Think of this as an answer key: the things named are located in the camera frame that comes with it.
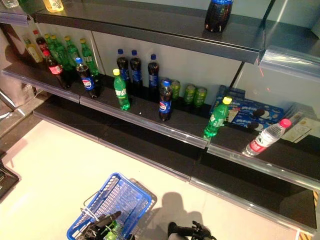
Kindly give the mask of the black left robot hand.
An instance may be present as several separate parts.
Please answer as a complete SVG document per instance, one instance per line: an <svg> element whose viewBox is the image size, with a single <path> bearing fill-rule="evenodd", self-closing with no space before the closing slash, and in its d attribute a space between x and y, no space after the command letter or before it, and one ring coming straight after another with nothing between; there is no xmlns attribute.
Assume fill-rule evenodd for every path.
<svg viewBox="0 0 320 240"><path fill-rule="evenodd" d="M79 236L78 240L106 240L107 236L112 237L118 225L116 219L122 214L121 211L117 211L111 215L101 215L100 218L90 223L84 232Z"/></svg>

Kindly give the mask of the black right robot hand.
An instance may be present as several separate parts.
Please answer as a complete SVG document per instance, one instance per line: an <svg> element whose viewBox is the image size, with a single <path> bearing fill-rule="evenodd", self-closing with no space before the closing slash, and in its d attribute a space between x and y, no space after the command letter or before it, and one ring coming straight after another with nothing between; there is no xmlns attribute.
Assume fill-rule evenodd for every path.
<svg viewBox="0 0 320 240"><path fill-rule="evenodd" d="M204 225L195 220L192 221L192 224L192 227L183 227L175 222L170 222L168 225L168 237L171 234L177 234L181 237L191 237L191 240L217 240Z"/></svg>

